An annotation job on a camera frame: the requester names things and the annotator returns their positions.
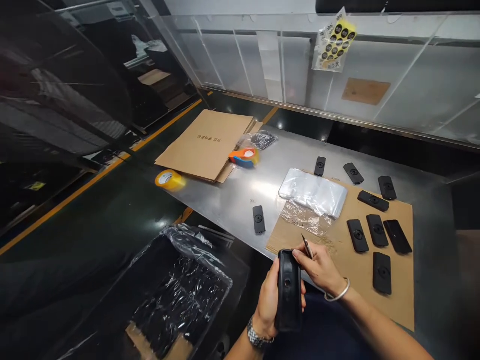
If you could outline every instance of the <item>stainless steel table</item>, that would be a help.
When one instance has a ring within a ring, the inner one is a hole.
[[[378,178],[390,176],[398,200],[413,205],[414,336],[434,358],[456,358],[450,329],[460,286],[459,255],[451,191],[444,178],[270,126],[262,129],[279,140],[261,152],[257,168],[235,169],[224,184],[189,178],[184,189],[171,195],[273,260],[276,255],[266,245],[282,208],[278,191],[290,168],[313,171],[322,156],[324,177],[350,183],[343,166],[354,163],[365,179],[360,187],[376,193]],[[266,226],[262,235],[254,231],[252,207],[258,205]]]

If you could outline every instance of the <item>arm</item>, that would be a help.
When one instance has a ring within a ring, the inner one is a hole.
[[[266,275],[260,290],[260,298],[252,319],[252,326],[256,334],[266,340],[275,338],[278,334],[275,329],[275,316],[279,304],[279,269],[280,261],[277,257]],[[307,306],[305,302],[306,288],[301,282],[301,305],[302,311]],[[243,330],[235,345],[231,348],[225,360],[260,360],[264,355],[252,346],[247,329]]]
[[[347,287],[325,246],[310,243],[313,260],[305,255],[302,243],[293,251],[298,263],[312,281],[333,296],[338,296]],[[409,334],[369,304],[352,287],[342,298],[366,332],[370,342],[383,359],[433,359],[429,353]]]

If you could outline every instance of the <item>glass partition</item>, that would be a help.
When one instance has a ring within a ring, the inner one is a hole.
[[[332,15],[163,16],[160,31],[200,86],[480,146],[480,15],[347,18],[342,72],[312,70]]]

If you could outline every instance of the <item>wristwatch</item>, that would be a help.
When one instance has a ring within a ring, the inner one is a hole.
[[[268,346],[274,342],[275,338],[271,340],[266,340],[259,337],[254,330],[253,319],[254,317],[252,316],[250,318],[250,321],[248,322],[248,326],[246,327],[248,332],[248,339],[250,340],[250,343],[255,349],[260,350],[263,353],[268,348]]]

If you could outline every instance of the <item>left hand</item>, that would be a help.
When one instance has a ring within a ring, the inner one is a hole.
[[[267,273],[265,281],[261,286],[260,298],[253,315],[252,325],[257,335],[266,340],[271,340],[279,333],[275,329],[275,316],[277,316],[277,308],[279,306],[279,270],[280,260],[277,257]],[[307,289],[305,283],[301,281],[301,311],[305,311],[307,303],[305,302],[305,294]]]

